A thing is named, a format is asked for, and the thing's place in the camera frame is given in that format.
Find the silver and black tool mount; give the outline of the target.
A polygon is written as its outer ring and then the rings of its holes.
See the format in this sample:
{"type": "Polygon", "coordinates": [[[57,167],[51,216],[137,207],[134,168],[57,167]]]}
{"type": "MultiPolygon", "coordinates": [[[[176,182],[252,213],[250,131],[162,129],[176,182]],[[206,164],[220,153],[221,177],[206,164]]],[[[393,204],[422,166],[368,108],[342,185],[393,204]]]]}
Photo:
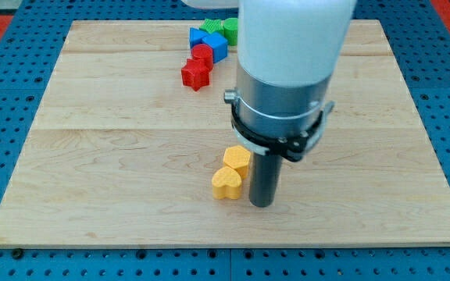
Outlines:
{"type": "Polygon", "coordinates": [[[237,67],[237,85],[224,93],[239,142],[260,156],[302,160],[319,142],[334,107],[325,102],[330,78],[306,86],[281,87],[237,67]]]}

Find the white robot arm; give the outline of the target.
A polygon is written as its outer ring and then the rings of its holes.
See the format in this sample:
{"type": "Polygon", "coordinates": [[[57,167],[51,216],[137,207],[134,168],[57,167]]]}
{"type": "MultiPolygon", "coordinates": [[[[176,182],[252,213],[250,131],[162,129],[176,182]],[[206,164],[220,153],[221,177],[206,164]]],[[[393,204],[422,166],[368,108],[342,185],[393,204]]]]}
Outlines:
{"type": "Polygon", "coordinates": [[[283,160],[319,142],[326,101],[355,0],[183,0],[196,9],[238,10],[237,84],[224,93],[238,140],[253,154],[249,200],[274,201],[283,160]]]}

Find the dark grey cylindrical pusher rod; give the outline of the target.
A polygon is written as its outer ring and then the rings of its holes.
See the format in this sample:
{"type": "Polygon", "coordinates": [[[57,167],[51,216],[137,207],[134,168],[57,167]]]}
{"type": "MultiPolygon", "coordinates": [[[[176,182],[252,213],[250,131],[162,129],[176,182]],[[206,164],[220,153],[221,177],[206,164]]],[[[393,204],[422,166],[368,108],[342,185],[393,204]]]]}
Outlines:
{"type": "Polygon", "coordinates": [[[279,155],[253,155],[249,200],[254,206],[265,208],[273,203],[281,165],[279,155]]]}

